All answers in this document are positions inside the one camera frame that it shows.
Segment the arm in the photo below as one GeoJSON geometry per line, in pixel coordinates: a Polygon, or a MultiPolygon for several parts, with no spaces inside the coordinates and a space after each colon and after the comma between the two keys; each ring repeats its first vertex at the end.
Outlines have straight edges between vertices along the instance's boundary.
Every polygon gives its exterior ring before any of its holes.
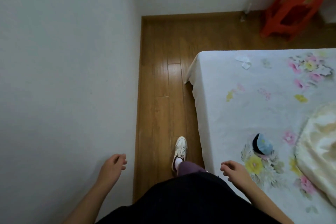
{"type": "Polygon", "coordinates": [[[93,224],[105,197],[118,181],[121,171],[125,170],[126,163],[125,154],[115,154],[106,160],[96,183],[63,224],[93,224]]]}
{"type": "Polygon", "coordinates": [[[273,201],[255,184],[245,167],[232,160],[221,163],[220,170],[225,176],[229,177],[229,181],[245,194],[259,210],[270,215],[282,224],[294,224],[273,201]]]}

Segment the bed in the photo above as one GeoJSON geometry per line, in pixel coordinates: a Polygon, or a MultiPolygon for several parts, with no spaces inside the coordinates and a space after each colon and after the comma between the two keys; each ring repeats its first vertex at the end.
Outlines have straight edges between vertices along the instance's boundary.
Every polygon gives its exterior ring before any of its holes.
{"type": "Polygon", "coordinates": [[[220,163],[237,161],[295,223],[336,223],[336,209],[294,156],[307,117],[336,100],[335,68],[336,48],[200,52],[186,79],[193,85],[205,168],[227,181],[220,163]],[[272,143],[271,154],[254,153],[257,134],[272,143]]]}

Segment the red wooden furniture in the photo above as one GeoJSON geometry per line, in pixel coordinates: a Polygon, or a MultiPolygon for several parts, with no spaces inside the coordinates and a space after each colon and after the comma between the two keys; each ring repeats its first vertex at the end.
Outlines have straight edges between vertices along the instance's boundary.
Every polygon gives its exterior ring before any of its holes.
{"type": "Polygon", "coordinates": [[[266,23],[260,35],[276,32],[289,34],[290,40],[299,33],[318,11],[323,0],[275,0],[266,10],[266,23]]]}

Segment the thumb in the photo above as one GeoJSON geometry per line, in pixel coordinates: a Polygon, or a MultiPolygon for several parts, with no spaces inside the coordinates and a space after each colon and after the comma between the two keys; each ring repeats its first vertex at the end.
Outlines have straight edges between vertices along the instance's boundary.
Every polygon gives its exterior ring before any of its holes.
{"type": "Polygon", "coordinates": [[[224,172],[223,173],[224,176],[230,176],[232,174],[232,172],[234,172],[234,170],[229,168],[227,165],[222,165],[220,167],[220,170],[224,172]]]}
{"type": "Polygon", "coordinates": [[[121,154],[119,156],[118,161],[116,162],[116,164],[121,167],[124,164],[125,159],[126,159],[126,154],[121,154]]]}

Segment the white shoe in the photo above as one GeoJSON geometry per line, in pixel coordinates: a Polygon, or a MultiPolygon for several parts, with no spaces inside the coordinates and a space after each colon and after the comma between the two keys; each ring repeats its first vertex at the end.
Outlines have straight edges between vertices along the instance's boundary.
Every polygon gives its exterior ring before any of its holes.
{"type": "Polygon", "coordinates": [[[176,168],[175,168],[176,158],[181,158],[183,161],[185,161],[187,158],[187,148],[188,148],[187,140],[183,136],[180,136],[175,144],[175,154],[174,154],[173,162],[171,164],[171,169],[174,172],[176,172],[176,168]]]}

